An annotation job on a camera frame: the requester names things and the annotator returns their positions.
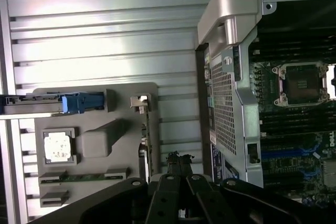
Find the grey parts rack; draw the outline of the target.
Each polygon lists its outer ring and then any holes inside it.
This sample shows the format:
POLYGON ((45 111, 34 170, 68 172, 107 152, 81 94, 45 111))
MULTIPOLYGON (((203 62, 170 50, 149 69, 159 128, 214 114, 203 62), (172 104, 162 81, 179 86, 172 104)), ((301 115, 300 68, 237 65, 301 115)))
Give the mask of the grey parts rack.
POLYGON ((141 139, 141 115, 135 113, 130 98, 149 93, 155 122, 152 133, 154 173, 159 169, 158 87, 153 82, 40 88, 33 94, 90 92, 104 94, 104 108, 83 114, 50 113, 35 120, 38 164, 39 204, 42 211, 58 209, 122 180, 43 184, 48 178, 63 175, 105 174, 140 177, 138 148, 141 139), (52 132, 65 132, 70 137, 71 158, 52 163, 45 158, 44 137, 52 132))

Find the green RAM stick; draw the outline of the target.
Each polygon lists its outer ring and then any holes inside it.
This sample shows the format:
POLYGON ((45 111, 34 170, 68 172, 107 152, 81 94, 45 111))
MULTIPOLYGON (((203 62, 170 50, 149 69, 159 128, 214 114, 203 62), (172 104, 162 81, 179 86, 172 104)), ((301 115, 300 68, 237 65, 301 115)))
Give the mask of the green RAM stick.
POLYGON ((123 180, 122 175, 105 176, 105 174, 86 174, 86 175, 63 175, 59 178, 48 178, 42 183, 72 183, 72 182, 90 182, 101 180, 123 180))

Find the green motherboard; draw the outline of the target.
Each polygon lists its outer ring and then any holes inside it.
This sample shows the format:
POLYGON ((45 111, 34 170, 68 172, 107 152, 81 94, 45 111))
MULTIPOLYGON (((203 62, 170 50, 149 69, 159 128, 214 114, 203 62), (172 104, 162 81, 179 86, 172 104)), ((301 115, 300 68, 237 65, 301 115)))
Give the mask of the green motherboard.
POLYGON ((336 206, 336 100, 316 106, 274 105, 278 84, 272 68, 286 63, 336 64, 336 49, 251 57, 250 86, 259 108, 260 148, 300 149, 301 156, 262 159, 264 187, 307 206, 336 206))

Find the blue expansion slot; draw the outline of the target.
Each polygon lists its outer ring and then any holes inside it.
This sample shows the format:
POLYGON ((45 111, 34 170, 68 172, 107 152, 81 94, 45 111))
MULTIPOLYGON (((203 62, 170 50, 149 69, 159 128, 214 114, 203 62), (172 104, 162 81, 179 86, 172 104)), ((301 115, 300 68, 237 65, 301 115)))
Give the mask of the blue expansion slot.
POLYGON ((264 151, 261 153, 262 159, 267 158, 280 158, 287 156, 301 156, 302 151, 300 149, 292 149, 292 150, 276 150, 276 151, 264 151))

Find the open black PC case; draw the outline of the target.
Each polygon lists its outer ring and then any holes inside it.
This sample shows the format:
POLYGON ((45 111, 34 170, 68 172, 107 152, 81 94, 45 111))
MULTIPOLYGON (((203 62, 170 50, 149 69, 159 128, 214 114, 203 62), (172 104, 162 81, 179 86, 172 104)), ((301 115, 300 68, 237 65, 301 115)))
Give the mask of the open black PC case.
POLYGON ((253 55, 336 49, 336 0, 261 0, 262 18, 237 45, 219 36, 198 43, 202 130, 211 143, 213 179, 233 177, 264 187, 259 108, 250 86, 253 55))

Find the silver CPU chip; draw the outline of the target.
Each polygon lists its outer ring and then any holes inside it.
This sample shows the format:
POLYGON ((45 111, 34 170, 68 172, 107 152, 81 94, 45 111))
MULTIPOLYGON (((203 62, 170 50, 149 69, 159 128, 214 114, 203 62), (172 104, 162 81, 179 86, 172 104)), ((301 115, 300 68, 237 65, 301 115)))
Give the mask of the silver CPU chip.
POLYGON ((70 137, 65 132, 52 132, 44 137, 45 158, 52 162, 67 162, 71 158, 70 137))

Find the CPU socket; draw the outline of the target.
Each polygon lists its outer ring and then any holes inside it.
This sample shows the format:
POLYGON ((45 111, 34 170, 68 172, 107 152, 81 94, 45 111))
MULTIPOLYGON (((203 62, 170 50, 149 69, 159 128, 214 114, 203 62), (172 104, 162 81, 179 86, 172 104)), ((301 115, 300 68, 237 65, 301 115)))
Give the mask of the CPU socket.
POLYGON ((330 66, 321 61, 286 63, 272 68, 278 84, 274 105, 282 108, 316 106, 331 101, 327 88, 330 66))

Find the hard disk in blue caddy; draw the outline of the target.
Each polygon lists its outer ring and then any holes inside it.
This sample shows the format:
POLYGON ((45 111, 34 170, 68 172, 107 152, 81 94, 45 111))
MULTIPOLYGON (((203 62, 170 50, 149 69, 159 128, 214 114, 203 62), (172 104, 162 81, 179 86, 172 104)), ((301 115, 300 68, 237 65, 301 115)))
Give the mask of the hard disk in blue caddy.
POLYGON ((0 116, 61 113, 83 114, 104 108, 104 94, 88 92, 0 95, 0 116))

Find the metal socket cover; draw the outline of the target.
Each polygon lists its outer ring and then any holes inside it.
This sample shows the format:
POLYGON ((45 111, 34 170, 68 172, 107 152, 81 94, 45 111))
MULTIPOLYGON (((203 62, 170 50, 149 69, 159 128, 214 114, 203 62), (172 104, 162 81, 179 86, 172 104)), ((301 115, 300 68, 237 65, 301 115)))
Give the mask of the metal socket cover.
POLYGON ((328 65, 326 81, 329 99, 336 100, 336 64, 328 65))

